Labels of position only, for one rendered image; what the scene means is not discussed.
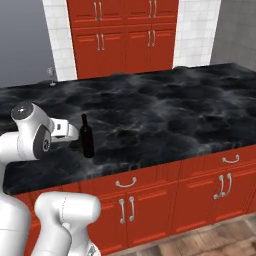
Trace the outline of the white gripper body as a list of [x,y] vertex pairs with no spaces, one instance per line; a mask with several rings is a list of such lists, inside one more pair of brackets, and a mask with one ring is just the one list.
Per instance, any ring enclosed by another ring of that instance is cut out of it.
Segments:
[[79,138],[79,131],[72,124],[68,124],[67,135],[65,136],[65,138],[68,141],[76,141]]

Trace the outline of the dark wine bottle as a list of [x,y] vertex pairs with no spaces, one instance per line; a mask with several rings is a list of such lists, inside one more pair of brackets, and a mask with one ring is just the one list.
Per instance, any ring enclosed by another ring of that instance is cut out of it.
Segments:
[[92,128],[87,122],[87,116],[82,115],[82,127],[80,128],[80,136],[83,147],[83,154],[86,158],[92,158],[94,156],[94,142]]

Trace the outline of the tall red cupboard run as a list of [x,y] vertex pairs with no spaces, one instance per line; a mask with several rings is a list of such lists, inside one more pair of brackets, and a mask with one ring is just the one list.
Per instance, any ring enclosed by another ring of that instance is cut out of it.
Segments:
[[77,76],[173,66],[179,0],[67,0]]

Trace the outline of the red cupboard door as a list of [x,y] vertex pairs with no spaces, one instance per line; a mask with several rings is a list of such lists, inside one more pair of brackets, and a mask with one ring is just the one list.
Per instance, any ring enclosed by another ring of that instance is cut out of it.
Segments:
[[217,192],[218,177],[223,174],[203,175],[179,182],[173,213],[171,233],[178,234],[205,226]]
[[121,251],[127,247],[126,222],[120,223],[122,217],[119,199],[125,194],[119,193],[100,197],[101,214],[98,220],[88,226],[92,242],[99,248],[102,256]]
[[[170,208],[175,202],[177,183],[160,183],[150,188],[139,189],[127,194],[126,226],[129,247],[144,244],[168,233]],[[135,216],[130,222],[131,203],[134,197]]]
[[209,222],[216,223],[242,215],[256,181],[256,164],[226,169],[222,197],[214,200]]

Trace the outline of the clear wine glass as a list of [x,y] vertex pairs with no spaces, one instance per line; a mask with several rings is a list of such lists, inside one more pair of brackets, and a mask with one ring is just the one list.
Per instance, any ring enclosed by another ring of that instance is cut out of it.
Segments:
[[49,67],[47,68],[47,74],[50,78],[50,86],[55,86],[56,82],[54,80],[55,77],[55,69],[53,67]]

